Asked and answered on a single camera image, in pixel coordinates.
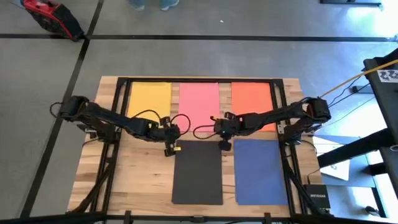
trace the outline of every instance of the wooden tabletop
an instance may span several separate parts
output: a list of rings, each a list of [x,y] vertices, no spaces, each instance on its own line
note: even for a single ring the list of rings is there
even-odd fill
[[[118,77],[102,77],[95,99],[100,106],[111,108],[117,79]],[[219,86],[221,117],[225,111],[231,111],[231,84],[220,83]],[[303,98],[298,79],[285,78],[284,86],[288,104]],[[171,116],[178,113],[178,96],[179,83],[172,83]],[[235,138],[277,140],[277,134],[256,132],[250,136]],[[196,140],[192,133],[182,136],[181,139]],[[303,139],[312,142],[310,137],[305,136]],[[219,140],[218,136],[214,136],[207,141]],[[84,146],[68,205],[69,210],[77,207],[94,186],[102,148],[101,142],[90,142]],[[270,213],[272,217],[290,217],[288,206],[237,204],[233,150],[222,152],[223,205],[174,205],[172,188],[175,158],[165,157],[163,150],[164,143],[145,142],[122,133],[108,214],[123,215],[126,210],[131,210],[134,215],[263,217],[264,213]],[[297,146],[297,157],[302,182],[307,183],[307,175],[319,168],[315,150],[311,145],[303,143]],[[310,180],[312,184],[321,184],[320,172],[312,174]],[[291,186],[295,210],[300,212],[297,190],[293,183]],[[103,194],[100,194],[99,209],[102,206],[102,196]]]

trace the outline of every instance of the black paper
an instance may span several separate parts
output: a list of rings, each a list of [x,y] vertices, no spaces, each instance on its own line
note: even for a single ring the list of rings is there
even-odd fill
[[[222,205],[221,151],[216,141],[177,141],[174,204]]]

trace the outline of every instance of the table leg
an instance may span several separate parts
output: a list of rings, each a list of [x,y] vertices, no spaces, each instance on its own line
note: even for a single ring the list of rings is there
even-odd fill
[[[394,138],[392,137],[391,132],[386,128],[318,156],[319,167],[327,167],[338,162],[343,162],[347,159],[378,150],[380,147],[390,147],[393,144],[395,144]]]

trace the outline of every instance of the floor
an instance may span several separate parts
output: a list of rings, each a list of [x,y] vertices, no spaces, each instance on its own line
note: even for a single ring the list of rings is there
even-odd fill
[[[364,59],[383,56],[397,47],[396,42],[335,38],[392,39],[398,34],[398,26],[391,25],[398,20],[396,0],[385,0],[380,8],[326,5],[318,0],[181,0],[169,12],[160,11],[157,1],[147,1],[142,12],[134,11],[126,0],[60,2],[88,30],[98,1],[103,5],[94,35],[223,35],[229,40],[156,39],[159,36],[91,40],[80,68],[76,61],[82,40],[5,38],[3,34],[47,32],[26,11],[9,0],[0,1],[0,219],[19,216],[52,130],[49,105],[61,101],[67,87],[74,95],[93,99],[103,75],[294,77],[300,79],[306,96],[318,96],[358,74]],[[231,37],[237,35],[331,39]],[[72,74],[78,75],[76,82]],[[330,101],[336,95],[338,92],[325,98]],[[331,122],[371,97],[354,95],[334,106]],[[374,119],[363,115],[373,109],[377,109],[375,100],[319,133],[366,136],[385,126],[380,114]],[[83,138],[74,125],[62,124],[32,215],[65,211]]]

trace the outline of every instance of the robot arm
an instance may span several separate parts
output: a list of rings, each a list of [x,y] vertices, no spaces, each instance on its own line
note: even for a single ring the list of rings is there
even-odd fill
[[[314,124],[327,122],[331,116],[328,104],[320,98],[304,98],[286,107],[278,108],[265,113],[246,113],[235,115],[225,113],[225,119],[214,119],[214,132],[223,139],[219,142],[222,150],[231,150],[231,143],[228,142],[233,136],[250,135],[267,124],[290,118],[300,118],[295,124],[284,128],[284,141],[299,141],[304,131],[313,129]]]
[[[116,127],[123,128],[135,138],[150,142],[164,142],[165,155],[172,156],[174,143],[180,137],[180,129],[171,124],[170,117],[158,122],[145,118],[128,118],[90,102],[84,96],[72,96],[60,108],[60,117],[65,121],[83,123],[88,129],[96,131],[98,139],[108,144],[116,142],[114,131]]]

